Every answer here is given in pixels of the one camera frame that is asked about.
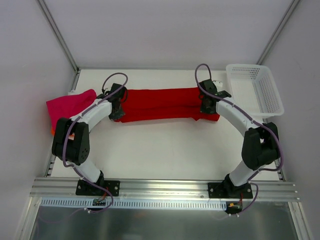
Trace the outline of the red t shirt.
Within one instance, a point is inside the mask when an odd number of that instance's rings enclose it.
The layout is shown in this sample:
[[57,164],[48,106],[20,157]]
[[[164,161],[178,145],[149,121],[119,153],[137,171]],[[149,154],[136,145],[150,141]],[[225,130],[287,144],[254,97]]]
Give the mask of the red t shirt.
[[217,122],[220,115],[201,112],[200,90],[192,88],[129,89],[121,104],[125,113],[117,121],[130,123],[162,119],[193,119]]

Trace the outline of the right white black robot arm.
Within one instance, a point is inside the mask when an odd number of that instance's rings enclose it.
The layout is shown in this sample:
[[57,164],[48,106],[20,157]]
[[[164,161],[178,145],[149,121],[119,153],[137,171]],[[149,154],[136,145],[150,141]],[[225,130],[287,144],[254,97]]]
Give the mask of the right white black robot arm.
[[274,123],[260,123],[234,103],[225,90],[218,91],[211,79],[199,82],[201,111],[219,114],[242,135],[241,161],[221,183],[208,184],[208,196],[217,198],[252,198],[250,181],[266,165],[280,157],[278,128]]

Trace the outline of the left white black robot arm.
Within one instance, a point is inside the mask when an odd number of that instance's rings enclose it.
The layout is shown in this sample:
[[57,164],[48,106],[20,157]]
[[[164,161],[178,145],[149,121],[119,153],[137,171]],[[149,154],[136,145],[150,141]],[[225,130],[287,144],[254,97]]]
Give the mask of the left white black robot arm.
[[125,115],[122,103],[127,100],[127,95],[125,86],[114,83],[110,91],[103,90],[85,110],[57,121],[52,154],[80,177],[76,190],[78,196],[119,195],[117,187],[120,183],[105,181],[103,172],[90,158],[90,132],[105,118],[110,121],[122,118]]

